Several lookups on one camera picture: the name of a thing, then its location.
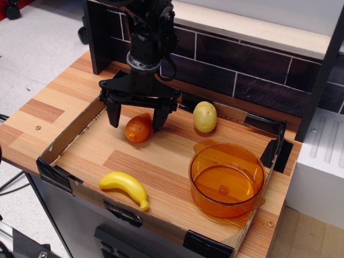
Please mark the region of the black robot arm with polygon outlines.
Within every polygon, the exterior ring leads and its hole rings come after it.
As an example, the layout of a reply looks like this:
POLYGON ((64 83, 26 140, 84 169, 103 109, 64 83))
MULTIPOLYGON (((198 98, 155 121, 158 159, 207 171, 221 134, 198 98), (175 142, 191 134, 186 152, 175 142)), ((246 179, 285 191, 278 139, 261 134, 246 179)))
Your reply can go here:
POLYGON ((101 80, 99 100, 107 106, 109 123, 118 127, 122 105, 154 110, 152 127, 162 129, 169 114, 176 111, 181 92, 167 85, 175 78, 163 77, 159 70, 166 60, 177 71, 170 54, 176 49, 171 1, 102 1, 123 10, 130 18, 131 49, 126 56, 130 72, 117 71, 109 80, 101 80))

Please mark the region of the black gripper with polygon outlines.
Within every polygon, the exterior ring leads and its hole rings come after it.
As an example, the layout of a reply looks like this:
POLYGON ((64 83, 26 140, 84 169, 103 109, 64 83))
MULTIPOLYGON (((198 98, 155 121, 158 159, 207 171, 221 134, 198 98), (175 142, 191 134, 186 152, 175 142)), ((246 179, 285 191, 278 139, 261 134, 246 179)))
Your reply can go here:
POLYGON ((155 77, 155 73, 118 70, 112 79, 101 80, 100 101, 107 104, 107 116, 110 125, 119 125, 121 104, 154 108, 153 131, 163 128, 169 114, 177 109, 181 92, 155 77), (110 99, 119 103, 109 103, 110 99))

